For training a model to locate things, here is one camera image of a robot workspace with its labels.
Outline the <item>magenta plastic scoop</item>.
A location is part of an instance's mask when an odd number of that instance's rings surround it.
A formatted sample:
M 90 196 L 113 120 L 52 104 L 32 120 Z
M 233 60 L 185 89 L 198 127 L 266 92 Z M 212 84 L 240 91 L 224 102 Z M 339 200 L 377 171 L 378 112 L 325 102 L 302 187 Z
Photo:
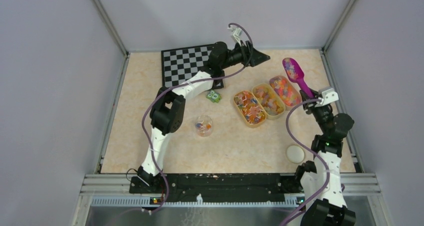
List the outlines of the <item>magenta plastic scoop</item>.
M 283 68 L 288 76 L 288 79 L 299 86 L 299 88 L 306 93 L 309 98 L 314 98 L 314 95 L 308 85 L 305 83 L 304 77 L 305 74 L 301 69 L 298 62 L 291 58 L 287 57 L 282 60 Z

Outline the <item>clear plastic cup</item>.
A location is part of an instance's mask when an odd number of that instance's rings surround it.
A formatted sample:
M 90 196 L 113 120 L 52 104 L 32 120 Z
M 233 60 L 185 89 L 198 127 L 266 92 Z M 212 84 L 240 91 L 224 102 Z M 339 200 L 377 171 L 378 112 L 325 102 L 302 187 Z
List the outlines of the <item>clear plastic cup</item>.
M 208 137 L 213 132 L 213 120 L 208 115 L 200 115 L 196 118 L 194 127 L 196 133 L 201 137 Z

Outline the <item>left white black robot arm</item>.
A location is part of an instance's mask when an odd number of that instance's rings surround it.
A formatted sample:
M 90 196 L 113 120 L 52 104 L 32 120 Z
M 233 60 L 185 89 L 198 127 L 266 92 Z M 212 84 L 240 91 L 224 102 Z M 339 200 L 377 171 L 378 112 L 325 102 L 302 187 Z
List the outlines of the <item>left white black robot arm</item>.
M 146 110 L 142 120 L 150 118 L 151 134 L 148 138 L 148 151 L 137 170 L 136 178 L 149 193 L 160 188 L 157 177 L 163 172 L 163 160 L 170 138 L 183 123 L 186 102 L 213 88 L 214 82 L 228 78 L 226 68 L 242 64 L 244 68 L 255 67 L 267 62 L 271 57 L 254 48 L 250 41 L 238 42 L 234 49 L 226 43 L 213 44 L 208 59 L 198 72 L 183 83 L 159 89 L 155 100 Z

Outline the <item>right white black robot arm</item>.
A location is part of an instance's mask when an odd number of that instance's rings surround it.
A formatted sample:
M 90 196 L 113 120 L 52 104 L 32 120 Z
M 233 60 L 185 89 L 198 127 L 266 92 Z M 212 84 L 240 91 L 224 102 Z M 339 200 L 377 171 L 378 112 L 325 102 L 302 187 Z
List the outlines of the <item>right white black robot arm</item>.
M 301 226 L 353 226 L 356 213 L 348 209 L 343 196 L 341 161 L 343 141 L 355 121 L 346 113 L 333 114 L 330 105 L 319 106 L 316 99 L 301 103 L 307 114 L 312 114 L 322 133 L 311 143 L 313 160 L 297 167 L 293 186 L 304 192 L 299 224 Z

